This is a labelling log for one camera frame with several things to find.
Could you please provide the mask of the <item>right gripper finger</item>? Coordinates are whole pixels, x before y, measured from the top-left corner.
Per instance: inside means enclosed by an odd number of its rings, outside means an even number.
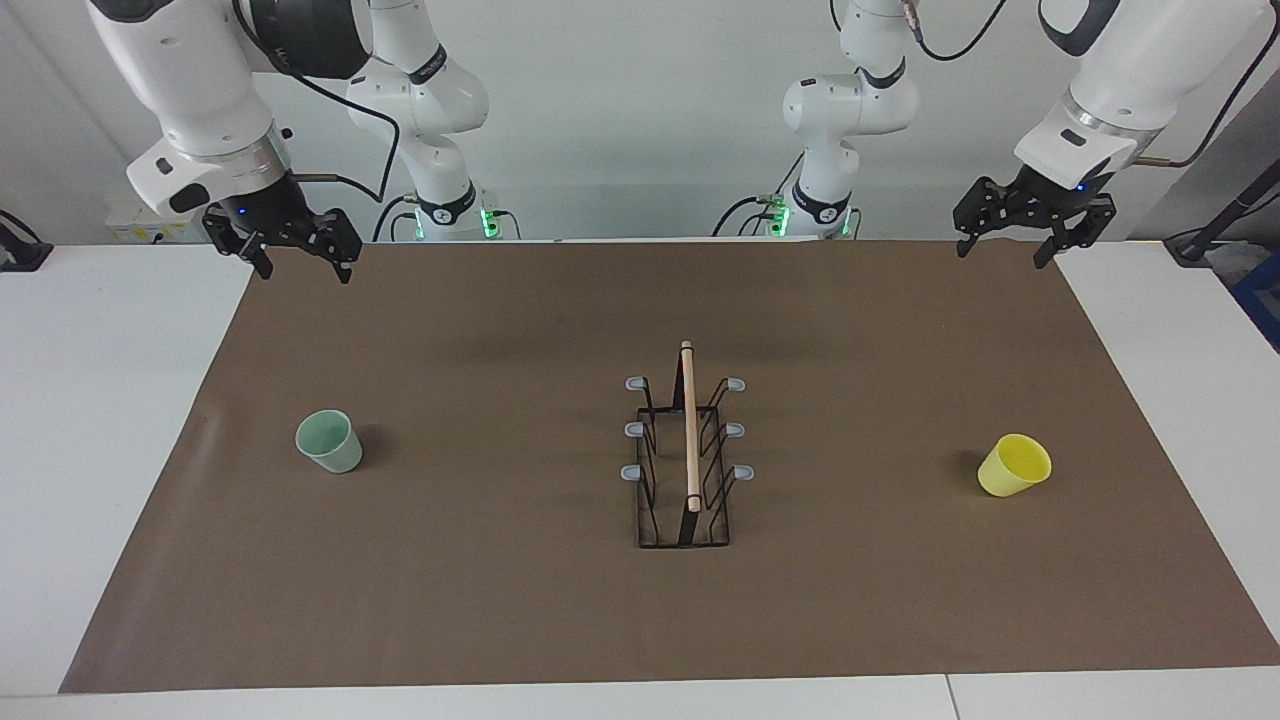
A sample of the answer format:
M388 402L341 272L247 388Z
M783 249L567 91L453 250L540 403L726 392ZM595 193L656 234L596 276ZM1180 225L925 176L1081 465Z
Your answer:
M351 282L362 249L364 241L339 208L310 217L305 252L328 263L342 284Z
M204 211L204 231L220 255L238 258L251 265L264 281L271 277L274 265L256 231L244 234L220 208L207 208Z

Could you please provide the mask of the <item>white socket box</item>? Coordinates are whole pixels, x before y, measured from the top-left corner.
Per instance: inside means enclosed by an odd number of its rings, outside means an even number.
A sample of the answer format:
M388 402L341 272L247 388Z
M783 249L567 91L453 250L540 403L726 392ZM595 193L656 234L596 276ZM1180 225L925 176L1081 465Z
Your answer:
M137 199L113 199L108 202L105 227L123 243L207 243L205 232L191 222L160 218Z

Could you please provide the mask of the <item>green plastic cup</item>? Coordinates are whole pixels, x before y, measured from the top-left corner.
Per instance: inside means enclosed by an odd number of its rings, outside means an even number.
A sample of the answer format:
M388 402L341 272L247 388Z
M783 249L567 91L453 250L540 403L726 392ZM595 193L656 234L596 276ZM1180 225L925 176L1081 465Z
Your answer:
M337 409L324 409L306 416L294 432L294 446L325 471L344 474L364 459L364 446L351 418Z

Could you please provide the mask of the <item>black table clamp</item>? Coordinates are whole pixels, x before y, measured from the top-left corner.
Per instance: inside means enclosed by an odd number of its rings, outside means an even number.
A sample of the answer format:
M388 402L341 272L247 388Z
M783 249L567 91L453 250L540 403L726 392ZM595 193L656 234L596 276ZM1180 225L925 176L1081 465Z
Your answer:
M36 272L52 250L20 218L0 209L0 273Z

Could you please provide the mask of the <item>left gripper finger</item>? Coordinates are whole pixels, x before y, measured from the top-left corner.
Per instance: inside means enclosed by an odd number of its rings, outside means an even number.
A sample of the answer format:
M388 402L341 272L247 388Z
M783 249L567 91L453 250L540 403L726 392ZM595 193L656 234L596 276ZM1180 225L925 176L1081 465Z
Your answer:
M1033 263L1036 269L1046 269L1051 260L1070 249L1088 249L1105 232L1116 214L1111 195L1098 195L1092 199L1075 224L1068 225L1065 211L1046 211L1044 219L1051 231L1050 237L1036 250Z
M1009 201L1012 191L991 178L978 178L952 210L955 231L963 234L956 252L964 259L977 246L978 240L1011 225Z

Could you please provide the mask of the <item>yellow plastic cup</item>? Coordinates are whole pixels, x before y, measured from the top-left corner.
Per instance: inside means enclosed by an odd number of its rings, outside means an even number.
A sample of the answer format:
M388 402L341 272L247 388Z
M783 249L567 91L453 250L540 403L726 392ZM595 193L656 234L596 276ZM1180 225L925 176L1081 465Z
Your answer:
M1007 498L1047 480L1052 468L1048 451L1037 439L1006 434L982 460L977 479L986 493Z

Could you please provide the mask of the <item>brown table mat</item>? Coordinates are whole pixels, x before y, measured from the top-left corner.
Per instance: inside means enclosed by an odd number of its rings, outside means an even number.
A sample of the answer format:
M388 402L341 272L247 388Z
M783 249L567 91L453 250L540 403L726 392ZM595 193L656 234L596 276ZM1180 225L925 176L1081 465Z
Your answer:
M452 245L253 279L68 693L1280 664L1062 274L992 241ZM732 543L639 550L646 375L746 428ZM364 459L294 446L337 409ZM977 479L1024 434L1050 478Z

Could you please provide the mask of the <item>blue box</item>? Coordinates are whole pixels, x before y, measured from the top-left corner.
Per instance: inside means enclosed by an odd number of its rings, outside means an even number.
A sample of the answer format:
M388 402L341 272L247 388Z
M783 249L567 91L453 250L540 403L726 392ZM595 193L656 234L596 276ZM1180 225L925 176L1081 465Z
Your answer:
M1280 250L1249 270L1231 288L1236 305L1280 354Z

